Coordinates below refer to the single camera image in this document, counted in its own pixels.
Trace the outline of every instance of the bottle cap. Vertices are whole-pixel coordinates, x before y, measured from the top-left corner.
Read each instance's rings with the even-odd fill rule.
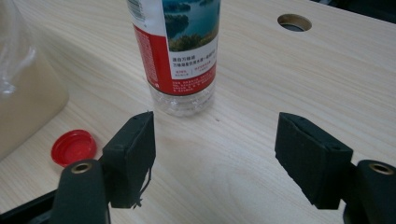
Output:
[[[75,161],[91,159],[96,153],[96,143],[91,134],[84,130],[65,133],[52,146],[52,159],[65,167]]]

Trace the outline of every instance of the white plastic bag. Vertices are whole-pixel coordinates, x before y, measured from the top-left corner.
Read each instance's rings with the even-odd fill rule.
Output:
[[[35,48],[30,40],[21,13],[12,0],[0,1],[0,98],[8,97],[22,68],[35,58]]]

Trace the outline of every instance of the light wood surface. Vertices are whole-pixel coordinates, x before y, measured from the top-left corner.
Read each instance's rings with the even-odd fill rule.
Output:
[[[0,211],[57,188],[50,148],[85,129],[102,148],[154,110],[157,159],[143,207],[112,223],[343,223],[319,211],[275,158],[278,113],[297,114],[396,165],[396,25],[307,0],[223,0],[215,103],[191,118],[157,110],[124,0],[16,0],[69,89],[65,109],[0,162]],[[304,16],[295,33],[277,18]]]

